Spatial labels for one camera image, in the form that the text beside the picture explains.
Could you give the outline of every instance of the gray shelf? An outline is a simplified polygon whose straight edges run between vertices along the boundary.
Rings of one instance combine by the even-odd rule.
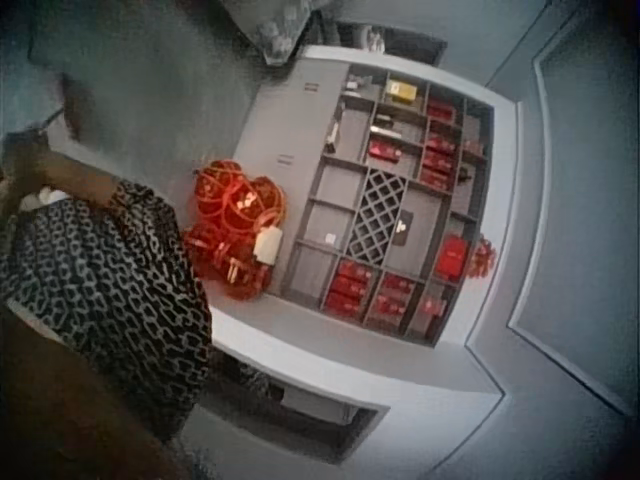
[[[337,319],[433,346],[464,284],[480,235],[491,168],[492,111],[452,90],[396,72],[382,75],[380,70],[364,66],[352,66],[351,71],[367,74],[369,83],[358,91],[360,97],[344,92],[340,95],[336,109],[342,112],[339,119],[336,117],[340,139],[335,153],[325,152],[318,163],[283,291],[287,299]],[[392,102],[384,92],[389,78],[415,82],[416,101],[410,105]],[[454,106],[453,123],[428,116],[430,98]],[[371,132],[377,114],[391,117],[393,124],[381,128],[398,132],[402,138]],[[431,132],[455,146],[449,154],[451,172],[445,174],[447,190],[421,181],[423,173],[430,170],[422,162]],[[370,156],[371,139],[400,149],[400,160],[394,163]],[[465,140],[485,145],[485,155],[465,151]],[[458,183],[462,168],[471,178]],[[462,275],[452,280],[435,274],[447,235],[457,235],[467,242]],[[357,300],[358,313],[353,318],[325,309],[338,266],[344,260],[372,274],[366,294]],[[400,294],[389,291],[385,286],[388,275],[410,282],[411,290]],[[376,304],[380,295],[401,301],[402,307],[397,306],[395,313],[388,313],[388,309],[381,313]],[[427,318],[424,301],[429,296],[446,299],[442,316]]]

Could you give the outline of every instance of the black and white patterned top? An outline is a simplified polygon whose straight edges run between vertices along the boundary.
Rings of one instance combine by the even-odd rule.
[[[109,208],[66,199],[0,232],[0,301],[11,300],[101,373],[161,440],[208,376],[211,315],[173,209],[123,181]]]

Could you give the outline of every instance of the floor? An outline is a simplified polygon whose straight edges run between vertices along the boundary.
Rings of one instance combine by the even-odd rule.
[[[1,135],[61,105],[62,71],[91,101],[81,108],[82,145],[62,121],[52,125],[57,150],[149,185],[177,208],[203,155],[233,154],[268,72],[216,1],[15,3],[0,20]]]

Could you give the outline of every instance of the yellow box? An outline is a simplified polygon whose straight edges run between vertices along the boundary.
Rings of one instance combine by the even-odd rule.
[[[411,103],[418,95],[418,87],[397,80],[389,80],[387,82],[387,93],[396,100]]]

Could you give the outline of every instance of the shelving unit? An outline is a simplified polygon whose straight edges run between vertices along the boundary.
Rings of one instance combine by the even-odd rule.
[[[415,86],[415,98],[390,95],[394,80]],[[479,238],[492,109],[439,85],[352,65],[329,131],[336,122],[339,137],[318,163],[280,295],[433,346]],[[376,142],[395,158],[372,154]],[[461,270],[443,276],[441,256],[455,245]]]

